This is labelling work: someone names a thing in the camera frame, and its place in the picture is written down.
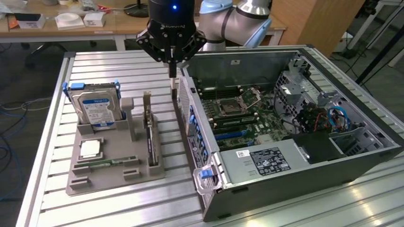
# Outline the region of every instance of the hard drive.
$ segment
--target hard drive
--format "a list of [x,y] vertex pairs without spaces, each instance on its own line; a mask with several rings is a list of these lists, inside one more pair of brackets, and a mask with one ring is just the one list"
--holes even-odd
[[115,121],[124,119],[120,109],[120,84],[63,84],[63,91],[69,98],[79,116],[80,124],[91,124],[95,131],[113,129]]

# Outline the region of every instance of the wooden cabinet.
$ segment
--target wooden cabinet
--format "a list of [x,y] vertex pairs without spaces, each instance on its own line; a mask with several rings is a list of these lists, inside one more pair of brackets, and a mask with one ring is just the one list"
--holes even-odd
[[365,0],[273,0],[271,14],[287,25],[280,45],[312,44],[329,56]]

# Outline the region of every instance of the table leg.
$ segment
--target table leg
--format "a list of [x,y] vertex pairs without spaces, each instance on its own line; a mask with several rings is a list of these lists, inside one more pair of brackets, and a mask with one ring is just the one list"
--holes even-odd
[[117,51],[125,51],[125,35],[115,35],[115,44],[116,44],[116,50]]
[[375,17],[377,16],[377,14],[379,14],[379,12],[380,12],[383,6],[384,6],[384,3],[383,3],[383,1],[380,1],[380,2],[377,3],[376,8],[375,8],[375,10],[376,10],[375,15],[371,15],[371,16],[368,17],[367,21],[364,22],[364,24],[363,24],[361,27],[360,27],[360,30],[359,30],[357,33],[356,33],[353,39],[352,39],[351,42],[349,42],[349,45],[348,45],[348,48],[347,48],[348,50],[352,50],[352,48],[355,47],[355,45],[356,45],[359,39],[361,38],[361,36],[363,36],[363,34],[364,34],[364,32],[365,32],[368,26],[371,25],[371,23],[372,23]]
[[395,56],[395,58],[391,60],[388,66],[395,67],[397,61],[403,58],[404,56],[404,49],[400,51],[400,53]]
[[389,17],[385,19],[385,23],[383,24],[381,28],[379,29],[377,33],[375,34],[372,40],[369,41],[367,48],[372,49],[375,43],[377,42],[377,40],[380,39],[381,34],[385,31],[385,28],[391,25],[392,21],[393,21],[393,17],[399,14],[399,12],[401,11],[404,5],[397,7],[397,9],[395,10],[395,12],[389,15]]
[[280,38],[283,37],[283,34],[284,34],[283,30],[275,31],[275,34],[271,37],[271,41],[269,41],[268,46],[277,46],[279,45]]

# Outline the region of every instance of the sticker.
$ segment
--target sticker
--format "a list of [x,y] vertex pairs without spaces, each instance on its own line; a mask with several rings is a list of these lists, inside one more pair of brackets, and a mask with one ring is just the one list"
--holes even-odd
[[89,99],[83,101],[89,123],[96,127],[111,126],[115,123],[112,111],[108,110],[109,99]]
[[247,157],[249,156],[249,150],[241,150],[236,152],[237,157]]
[[112,31],[95,31],[95,34],[112,34]]
[[260,175],[267,176],[269,174],[279,173],[289,170],[291,166],[285,161],[285,157],[279,148],[271,148],[249,153],[253,164],[259,170]]

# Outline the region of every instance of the slotted aluminum surface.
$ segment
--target slotted aluminum surface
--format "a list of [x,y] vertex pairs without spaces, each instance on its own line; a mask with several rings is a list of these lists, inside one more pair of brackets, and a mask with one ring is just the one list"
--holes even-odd
[[[403,123],[361,93],[321,54],[313,49],[307,50],[403,135]],[[312,74],[320,87],[332,89],[315,70]],[[43,134],[19,226],[404,226],[403,155],[376,166],[349,184],[204,223],[163,64],[155,63],[141,51],[84,52],[64,59],[59,83],[64,80],[69,83],[105,83],[115,79],[121,83],[121,96],[133,97],[133,115],[143,111],[143,92],[152,92],[167,177],[85,195],[69,197],[65,194],[77,116],[56,89],[55,112],[48,116],[45,129],[49,130]]]

